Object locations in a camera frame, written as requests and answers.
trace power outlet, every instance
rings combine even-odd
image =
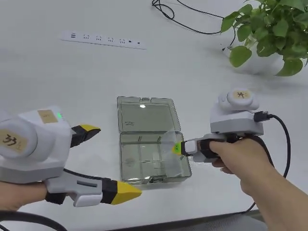
[[[71,42],[83,42],[99,45],[108,45],[115,47],[127,47],[145,50],[145,45],[137,40],[127,38],[114,38],[97,34],[81,33],[74,31],[64,31],[61,36],[61,40]]]

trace human hand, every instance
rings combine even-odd
[[[42,201],[47,189],[44,183],[11,184],[0,182],[0,210],[18,210],[21,206]]]
[[[213,166],[222,168],[221,171],[225,173],[235,174],[241,180],[243,192],[248,195],[254,182],[276,171],[263,147],[252,139],[243,139],[236,143],[213,141],[210,149],[221,158]]]

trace yellow label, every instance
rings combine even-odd
[[[250,91],[248,90],[235,90],[233,92],[233,97],[235,99],[249,99],[250,98]]]
[[[58,120],[54,116],[52,110],[38,110],[38,114],[44,124],[58,123]]]
[[[176,143],[172,148],[172,152],[174,154],[181,155],[181,143]]]
[[[27,147],[28,140],[20,135],[7,130],[0,129],[0,145],[12,149],[15,152],[22,153]]]

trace white table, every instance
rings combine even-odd
[[[242,0],[233,0],[234,5],[228,0],[186,3],[227,15]],[[293,155],[288,178],[308,193],[308,110],[296,100],[308,97],[307,70],[280,81],[237,74],[220,51],[232,32],[195,34],[166,20],[150,0],[2,0],[0,5],[1,108],[20,113],[56,104],[72,126],[88,123],[102,128],[91,141],[71,150],[68,169],[120,179],[117,96],[172,98],[184,137],[191,139],[209,132],[210,108],[221,91],[252,86],[260,93],[262,109],[286,122]],[[186,24],[205,31],[220,28],[219,19],[172,6]],[[64,42],[58,38],[64,30],[136,38],[146,43],[147,50]],[[264,140],[282,172],[283,131],[278,123],[267,122],[265,132]],[[69,230],[98,231],[239,212],[251,205],[235,176],[211,166],[191,163],[191,167],[192,177],[182,184],[145,190],[121,205],[74,208],[67,198],[62,206],[40,202],[21,211],[52,218]],[[4,224],[12,230],[44,230],[32,224]]]

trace gray translucent container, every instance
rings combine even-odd
[[[162,159],[161,139],[175,131],[176,142],[183,141],[172,99],[118,97],[120,161],[122,181],[132,185],[181,182],[192,175],[187,157],[178,161],[181,173],[167,176]]]

